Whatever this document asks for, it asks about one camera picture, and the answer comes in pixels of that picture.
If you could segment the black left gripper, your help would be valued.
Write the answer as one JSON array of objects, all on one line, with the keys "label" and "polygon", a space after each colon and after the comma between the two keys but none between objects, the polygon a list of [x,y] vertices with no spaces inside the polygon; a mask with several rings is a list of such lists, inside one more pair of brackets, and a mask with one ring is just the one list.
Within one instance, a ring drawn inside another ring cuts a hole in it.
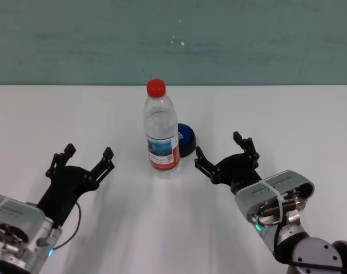
[{"label": "black left gripper", "polygon": [[51,166],[46,171],[51,184],[37,207],[53,221],[53,227],[63,226],[79,197],[97,190],[99,183],[114,169],[111,147],[106,147],[102,159],[90,172],[80,167],[66,167],[75,152],[76,148],[69,143],[63,152],[53,155]]}]

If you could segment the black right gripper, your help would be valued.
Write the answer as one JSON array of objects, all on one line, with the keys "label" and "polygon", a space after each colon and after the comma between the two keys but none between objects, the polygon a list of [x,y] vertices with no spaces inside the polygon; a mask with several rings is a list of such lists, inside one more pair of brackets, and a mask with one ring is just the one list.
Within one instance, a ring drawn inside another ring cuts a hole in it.
[{"label": "black right gripper", "polygon": [[213,184],[225,184],[236,195],[241,189],[261,180],[256,172],[260,155],[255,149],[252,138],[243,138],[238,131],[235,131],[233,140],[244,151],[243,154],[234,154],[214,165],[197,146],[194,162],[195,168],[210,178]]}]

